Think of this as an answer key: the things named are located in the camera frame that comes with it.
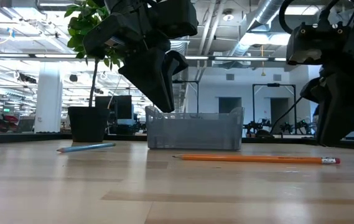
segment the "plastic container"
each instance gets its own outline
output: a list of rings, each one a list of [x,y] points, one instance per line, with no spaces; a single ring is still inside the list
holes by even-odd
[[[68,108],[73,142],[102,142],[109,110],[96,107]]]
[[[160,113],[145,107],[151,149],[240,150],[244,108],[229,114]]]

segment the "white pillar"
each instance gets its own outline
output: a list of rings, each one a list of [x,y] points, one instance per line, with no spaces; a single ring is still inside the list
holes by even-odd
[[[41,62],[34,132],[59,132],[63,83],[59,62]]]

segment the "blue pencil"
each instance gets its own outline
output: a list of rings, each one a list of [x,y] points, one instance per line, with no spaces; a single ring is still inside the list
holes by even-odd
[[[71,147],[63,147],[58,149],[58,152],[75,152],[75,151],[83,151],[83,150],[89,150],[89,149],[99,149],[103,147],[111,147],[115,146],[115,143],[103,143],[103,144],[95,144],[95,145],[89,145],[89,146],[71,146]]]

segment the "clear plastic bin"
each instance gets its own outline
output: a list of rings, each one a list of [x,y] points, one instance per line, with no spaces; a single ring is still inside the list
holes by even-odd
[[[151,149],[240,150],[244,108],[229,114],[161,113],[145,107]]]

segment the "wooden table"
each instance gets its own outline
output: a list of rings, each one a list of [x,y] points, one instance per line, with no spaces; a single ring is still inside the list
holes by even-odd
[[[243,144],[235,152],[342,160],[326,166],[180,161],[172,155],[186,151],[116,144],[65,154],[55,150],[69,140],[0,144],[0,223],[354,224],[354,150]]]

